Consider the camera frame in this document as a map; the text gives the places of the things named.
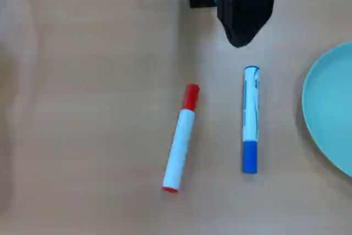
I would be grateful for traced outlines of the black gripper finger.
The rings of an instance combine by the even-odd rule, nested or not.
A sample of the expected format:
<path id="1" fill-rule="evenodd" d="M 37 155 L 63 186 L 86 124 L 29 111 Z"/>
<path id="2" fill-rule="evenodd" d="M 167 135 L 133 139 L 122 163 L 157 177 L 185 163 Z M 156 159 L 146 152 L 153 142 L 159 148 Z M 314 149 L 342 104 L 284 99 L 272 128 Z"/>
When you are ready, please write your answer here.
<path id="1" fill-rule="evenodd" d="M 217 18 L 221 22 L 229 43 L 234 47 L 240 47 L 240 41 L 234 31 L 234 17 L 232 5 L 217 4 Z"/>
<path id="2" fill-rule="evenodd" d="M 268 22 L 273 12 L 273 2 L 254 9 L 241 9 L 236 20 L 237 47 L 248 45 L 262 27 Z"/>

